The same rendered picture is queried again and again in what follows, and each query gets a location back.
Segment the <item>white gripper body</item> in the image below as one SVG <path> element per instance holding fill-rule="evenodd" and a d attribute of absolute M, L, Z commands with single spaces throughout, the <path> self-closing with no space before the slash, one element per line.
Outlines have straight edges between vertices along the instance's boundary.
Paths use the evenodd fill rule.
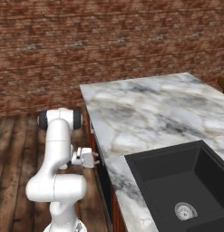
<path fill-rule="evenodd" d="M 85 168 L 92 169 L 94 167 L 93 151 L 91 148 L 82 148 L 81 161 Z"/>

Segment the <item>black dishwasher door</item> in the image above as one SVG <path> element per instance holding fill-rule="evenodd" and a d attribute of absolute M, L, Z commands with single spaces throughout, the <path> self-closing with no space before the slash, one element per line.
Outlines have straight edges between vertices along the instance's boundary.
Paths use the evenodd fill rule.
<path fill-rule="evenodd" d="M 98 175 L 99 175 L 99 180 L 102 188 L 102 193 L 103 193 L 103 198 L 105 201 L 105 206 L 107 213 L 109 215 L 109 220 L 110 223 L 112 223 L 112 191 L 111 191 L 111 182 L 110 178 L 108 175 L 108 171 L 106 169 L 106 165 L 104 163 L 104 158 L 102 156 L 102 152 L 100 149 L 100 145 L 97 141 L 95 130 L 93 128 L 93 123 L 90 122 L 90 127 L 91 127 L 91 134 L 94 137 L 95 141 L 95 152 L 98 154 L 98 158 L 100 163 L 98 164 Z"/>

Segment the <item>red-brown cupboard front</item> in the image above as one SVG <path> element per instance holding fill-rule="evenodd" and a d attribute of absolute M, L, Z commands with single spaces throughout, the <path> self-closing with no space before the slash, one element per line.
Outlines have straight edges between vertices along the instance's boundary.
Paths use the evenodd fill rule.
<path fill-rule="evenodd" d="M 90 142 L 90 146 L 92 148 L 93 151 L 97 152 L 96 149 L 96 142 L 95 142 L 95 137 L 94 137 L 94 133 L 93 133 L 93 126 L 91 123 L 91 119 L 90 119 L 90 115 L 86 109 L 86 120 L 87 120 L 87 127 L 88 127 L 88 136 L 89 136 L 89 142 Z"/>
<path fill-rule="evenodd" d="M 127 232 L 114 190 L 112 190 L 112 232 Z"/>

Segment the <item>black sink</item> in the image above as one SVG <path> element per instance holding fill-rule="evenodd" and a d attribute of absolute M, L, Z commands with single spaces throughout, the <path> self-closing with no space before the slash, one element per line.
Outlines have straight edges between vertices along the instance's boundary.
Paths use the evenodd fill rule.
<path fill-rule="evenodd" d="M 198 140 L 125 157 L 159 232 L 224 232 L 224 160 Z M 198 215 L 177 218 L 179 202 Z"/>

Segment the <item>metal sink drain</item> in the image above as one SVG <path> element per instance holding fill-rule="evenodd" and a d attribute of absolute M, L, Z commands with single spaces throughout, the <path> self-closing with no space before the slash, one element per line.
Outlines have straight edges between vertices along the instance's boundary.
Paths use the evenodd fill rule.
<path fill-rule="evenodd" d="M 198 215 L 196 209 L 189 203 L 179 202 L 174 208 L 177 218 L 181 221 L 186 221 L 195 218 Z"/>

